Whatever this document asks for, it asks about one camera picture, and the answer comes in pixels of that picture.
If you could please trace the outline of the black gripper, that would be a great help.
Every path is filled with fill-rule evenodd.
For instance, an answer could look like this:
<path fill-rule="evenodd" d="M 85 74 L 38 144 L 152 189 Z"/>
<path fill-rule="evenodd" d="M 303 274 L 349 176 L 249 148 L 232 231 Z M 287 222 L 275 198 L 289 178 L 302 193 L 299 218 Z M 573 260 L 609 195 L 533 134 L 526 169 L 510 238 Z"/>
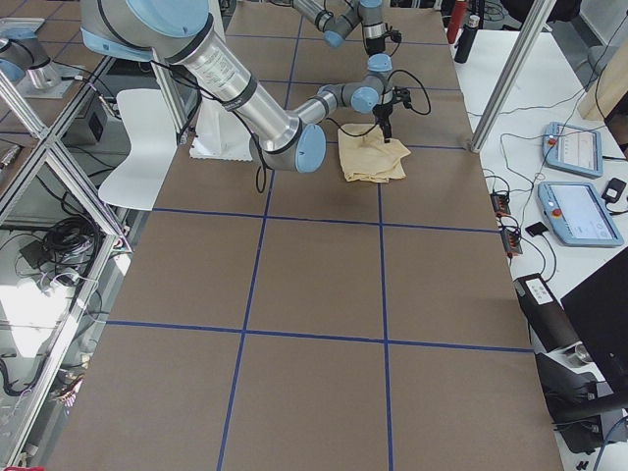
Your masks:
<path fill-rule="evenodd" d="M 386 52 L 386 39 L 383 36 L 365 39 L 365 51 L 368 55 Z"/>
<path fill-rule="evenodd" d="M 392 138 L 392 125 L 390 116 L 393 113 L 393 105 L 391 102 L 378 104 L 373 108 L 373 115 L 383 134 L 384 142 L 388 142 Z"/>

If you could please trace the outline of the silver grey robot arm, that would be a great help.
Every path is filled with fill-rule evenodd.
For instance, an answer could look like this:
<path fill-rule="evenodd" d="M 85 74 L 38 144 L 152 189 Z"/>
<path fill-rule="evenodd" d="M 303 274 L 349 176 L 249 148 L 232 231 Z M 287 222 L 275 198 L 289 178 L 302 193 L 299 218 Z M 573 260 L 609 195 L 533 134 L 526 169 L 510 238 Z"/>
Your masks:
<path fill-rule="evenodd" d="M 326 153 L 320 122 L 338 108 L 369 114 L 389 106 L 392 61 L 385 52 L 382 2 L 352 1 L 339 16 L 315 1 L 290 6 L 332 47 L 360 26 L 369 55 L 362 81 L 326 85 L 293 111 L 283 109 L 219 37 L 206 1 L 83 1 L 81 34 L 85 46 L 102 55 L 137 62 L 160 55 L 165 67 L 185 67 L 202 92 L 247 127 L 252 157 L 261 166 L 311 173 Z"/>
<path fill-rule="evenodd" d="M 289 1 L 289 5 L 316 27 L 332 48 L 339 48 L 358 27 L 368 56 L 386 51 L 387 28 L 380 0 L 349 1 L 345 11 L 334 14 L 322 4 L 311 0 Z"/>

